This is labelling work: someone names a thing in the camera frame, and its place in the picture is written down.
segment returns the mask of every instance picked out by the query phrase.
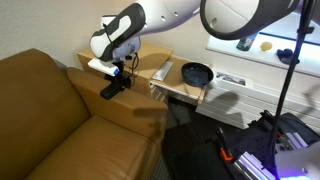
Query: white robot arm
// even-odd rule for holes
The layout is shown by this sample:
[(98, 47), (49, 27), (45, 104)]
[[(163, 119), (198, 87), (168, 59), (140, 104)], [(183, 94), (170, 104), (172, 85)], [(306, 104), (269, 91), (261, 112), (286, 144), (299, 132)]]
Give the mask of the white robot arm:
[(249, 36), (288, 15), (299, 0), (138, 0), (90, 40), (93, 54), (114, 61), (140, 48), (139, 36), (175, 28), (200, 13), (209, 34), (224, 40)]

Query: shelf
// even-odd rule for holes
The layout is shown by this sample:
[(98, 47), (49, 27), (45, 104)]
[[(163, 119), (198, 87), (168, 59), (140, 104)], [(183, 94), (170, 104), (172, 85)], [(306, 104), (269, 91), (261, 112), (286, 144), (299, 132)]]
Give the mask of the shelf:
[(181, 75), (181, 67), (190, 61), (173, 56), (171, 56), (168, 61), (172, 62), (173, 64), (165, 79), (163, 81), (151, 79), (150, 83), (174, 93), (180, 94), (182, 96), (194, 100), (201, 100), (201, 97), (203, 96), (202, 92), (204, 91), (204, 89), (189, 86), (183, 81)]
[[(271, 42), (273, 47), (269, 51), (262, 51), (260, 49), (260, 45), (261, 43), (266, 41)], [(263, 63), (271, 66), (280, 67), (283, 69), (288, 69), (289, 66), (283, 64), (278, 59), (278, 57), (276, 56), (276, 52), (278, 49), (284, 50), (286, 48), (294, 50), (295, 47), (295, 41), (275, 38), (262, 34), (259, 34), (256, 37), (249, 51), (238, 50), (236, 48), (238, 42), (239, 40), (224, 41), (210, 36), (207, 49), (251, 60), (257, 63)], [(299, 57), (300, 63), (297, 64), (295, 71), (303, 74), (320, 77), (320, 56), (318, 55), (319, 51), (320, 46), (303, 44)]]

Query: light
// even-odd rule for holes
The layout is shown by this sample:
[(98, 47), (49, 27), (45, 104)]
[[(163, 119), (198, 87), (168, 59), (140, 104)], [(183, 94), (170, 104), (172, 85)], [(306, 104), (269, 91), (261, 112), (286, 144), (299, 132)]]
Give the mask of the light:
[(307, 176), (293, 176), (293, 177), (283, 177), (280, 180), (311, 180)]

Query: dark floor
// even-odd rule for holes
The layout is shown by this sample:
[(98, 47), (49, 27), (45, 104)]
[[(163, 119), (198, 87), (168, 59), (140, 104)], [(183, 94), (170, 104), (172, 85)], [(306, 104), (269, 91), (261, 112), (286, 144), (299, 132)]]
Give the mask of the dark floor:
[(177, 179), (174, 158), (201, 144), (208, 142), (217, 126), (226, 133), (238, 131), (202, 114), (196, 113), (195, 106), (170, 98), (168, 124), (164, 138), (162, 156), (159, 160), (152, 180)]

